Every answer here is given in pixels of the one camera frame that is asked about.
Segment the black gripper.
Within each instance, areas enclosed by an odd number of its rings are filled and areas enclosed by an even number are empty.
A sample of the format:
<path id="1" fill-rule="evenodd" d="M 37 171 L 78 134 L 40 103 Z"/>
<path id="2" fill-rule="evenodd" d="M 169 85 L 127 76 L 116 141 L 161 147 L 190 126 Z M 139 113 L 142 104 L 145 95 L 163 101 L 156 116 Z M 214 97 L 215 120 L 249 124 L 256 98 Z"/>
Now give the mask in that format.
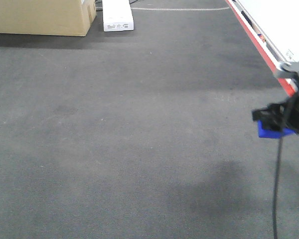
<path id="1" fill-rule="evenodd" d="M 279 103 L 270 103 L 252 111 L 252 120 L 260 120 L 264 129 L 283 132 L 284 128 L 299 134 L 299 97 L 290 97 Z"/>

